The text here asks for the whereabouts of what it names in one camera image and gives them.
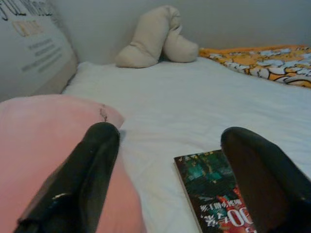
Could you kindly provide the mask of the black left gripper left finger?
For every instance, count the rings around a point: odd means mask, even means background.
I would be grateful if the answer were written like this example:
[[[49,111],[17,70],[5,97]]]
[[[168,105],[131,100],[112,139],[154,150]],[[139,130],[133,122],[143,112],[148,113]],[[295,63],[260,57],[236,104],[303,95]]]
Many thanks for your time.
[[[96,232],[119,147],[113,124],[93,124],[44,181],[18,219],[17,232]]]

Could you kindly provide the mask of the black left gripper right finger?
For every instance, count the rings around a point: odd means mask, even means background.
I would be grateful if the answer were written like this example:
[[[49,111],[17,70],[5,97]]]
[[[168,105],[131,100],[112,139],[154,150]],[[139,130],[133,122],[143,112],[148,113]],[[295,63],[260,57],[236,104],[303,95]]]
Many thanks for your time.
[[[259,233],[311,231],[311,180],[279,146],[230,127],[221,135],[221,147]]]

